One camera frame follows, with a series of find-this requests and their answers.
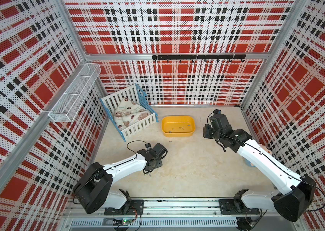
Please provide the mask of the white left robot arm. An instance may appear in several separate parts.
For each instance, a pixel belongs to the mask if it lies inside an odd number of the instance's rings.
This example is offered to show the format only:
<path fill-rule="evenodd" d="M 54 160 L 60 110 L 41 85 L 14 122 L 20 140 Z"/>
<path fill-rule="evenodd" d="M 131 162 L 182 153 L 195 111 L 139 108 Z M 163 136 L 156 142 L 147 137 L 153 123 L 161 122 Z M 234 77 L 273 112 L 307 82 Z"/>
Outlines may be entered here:
<path fill-rule="evenodd" d="M 126 215 L 136 207 L 127 191 L 112 191 L 113 184 L 135 172 L 150 174 L 163 166 L 162 160 L 167 154 L 162 144 L 151 147 L 150 143 L 145 143 L 145 149 L 119 162 L 106 165 L 95 162 L 74 185 L 73 195 L 87 214 L 104 208 L 111 214 Z"/>

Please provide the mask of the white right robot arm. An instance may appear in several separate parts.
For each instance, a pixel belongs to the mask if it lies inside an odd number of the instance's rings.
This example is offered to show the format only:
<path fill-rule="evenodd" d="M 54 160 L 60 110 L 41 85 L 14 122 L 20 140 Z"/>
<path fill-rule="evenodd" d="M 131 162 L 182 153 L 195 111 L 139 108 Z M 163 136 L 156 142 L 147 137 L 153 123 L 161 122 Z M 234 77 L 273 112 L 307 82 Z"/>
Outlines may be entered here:
<path fill-rule="evenodd" d="M 215 140 L 224 149 L 229 148 L 248 160 L 275 186 L 270 192 L 240 190 L 235 198 L 245 207 L 276 211 L 295 222 L 312 204 L 317 188 L 315 180 L 285 167 L 245 130 L 233 130 L 221 110 L 215 109 L 209 114 L 203 137 Z"/>

